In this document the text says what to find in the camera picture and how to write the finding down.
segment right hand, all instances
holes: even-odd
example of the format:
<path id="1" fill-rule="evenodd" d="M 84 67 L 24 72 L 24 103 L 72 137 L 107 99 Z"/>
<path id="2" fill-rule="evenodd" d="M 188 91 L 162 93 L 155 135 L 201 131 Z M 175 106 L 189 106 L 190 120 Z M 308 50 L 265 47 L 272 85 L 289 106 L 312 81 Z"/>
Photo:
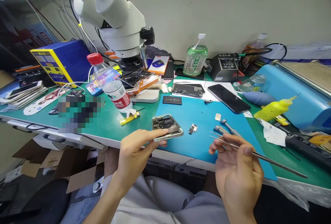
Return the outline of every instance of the right hand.
<path id="1" fill-rule="evenodd" d="M 217 189 L 230 215 L 251 217 L 261 192 L 264 173 L 256 157 L 254 147 L 241 137 L 224 134 L 223 138 L 240 144 L 238 150 L 215 139 L 209 153 L 218 151 L 215 176 Z"/>

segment blue repair mat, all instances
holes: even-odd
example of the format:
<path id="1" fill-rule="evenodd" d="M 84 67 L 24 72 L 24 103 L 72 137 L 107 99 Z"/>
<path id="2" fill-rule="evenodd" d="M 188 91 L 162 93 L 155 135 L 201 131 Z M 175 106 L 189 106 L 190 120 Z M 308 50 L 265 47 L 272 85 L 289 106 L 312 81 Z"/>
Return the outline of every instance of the blue repair mat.
<path id="1" fill-rule="evenodd" d="M 215 120 L 216 113 L 221 114 L 221 119 L 226 119 L 228 124 L 251 143 L 258 153 L 264 155 L 246 117 L 242 113 L 234 114 L 222 102 L 214 101 L 210 104 L 205 104 L 202 99 L 189 97 L 182 97 L 182 105 L 163 104 L 162 100 L 160 101 L 156 116 L 171 114 L 183 129 L 184 135 L 168 140 L 167 147 L 159 146 L 159 148 L 214 164 L 217 155 L 208 153 L 209 146 L 213 142 L 213 138 L 209 137 L 209 135 L 214 137 L 216 135 L 210 131 L 216 133 L 214 131 L 216 125 L 222 126 L 227 130 L 218 120 Z M 196 132 L 189 134 L 192 124 L 197 125 L 198 129 Z M 276 174 L 270 164 L 263 160 L 260 160 L 260 163 L 264 171 L 264 177 L 277 181 Z"/>

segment phone battery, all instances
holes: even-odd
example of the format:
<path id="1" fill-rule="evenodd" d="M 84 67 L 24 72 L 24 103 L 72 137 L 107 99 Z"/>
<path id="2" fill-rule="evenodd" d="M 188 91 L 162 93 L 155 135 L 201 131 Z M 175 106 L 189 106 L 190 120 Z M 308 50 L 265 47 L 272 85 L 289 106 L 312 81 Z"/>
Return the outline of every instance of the phone battery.
<path id="1" fill-rule="evenodd" d="M 173 96 L 163 96 L 163 104 L 175 104 L 182 105 L 181 97 L 173 97 Z"/>

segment red bottle cap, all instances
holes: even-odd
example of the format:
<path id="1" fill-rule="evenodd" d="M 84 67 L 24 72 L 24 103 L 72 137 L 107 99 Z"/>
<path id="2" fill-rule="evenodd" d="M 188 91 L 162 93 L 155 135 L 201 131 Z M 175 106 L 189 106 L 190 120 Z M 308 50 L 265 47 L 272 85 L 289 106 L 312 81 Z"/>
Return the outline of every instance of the red bottle cap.
<path id="1" fill-rule="evenodd" d="M 90 55 L 87 55 L 86 58 L 91 65 L 97 65 L 103 63 L 103 58 L 99 53 L 92 53 Z"/>

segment pixelated area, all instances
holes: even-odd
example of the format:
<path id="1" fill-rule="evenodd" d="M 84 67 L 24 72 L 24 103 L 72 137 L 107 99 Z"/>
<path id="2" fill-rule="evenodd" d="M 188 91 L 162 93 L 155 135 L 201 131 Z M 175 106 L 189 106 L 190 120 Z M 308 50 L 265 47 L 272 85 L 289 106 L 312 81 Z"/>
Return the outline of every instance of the pixelated area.
<path id="1" fill-rule="evenodd" d="M 82 133 L 97 117 L 105 105 L 104 97 L 66 96 L 59 98 L 59 133 Z"/>

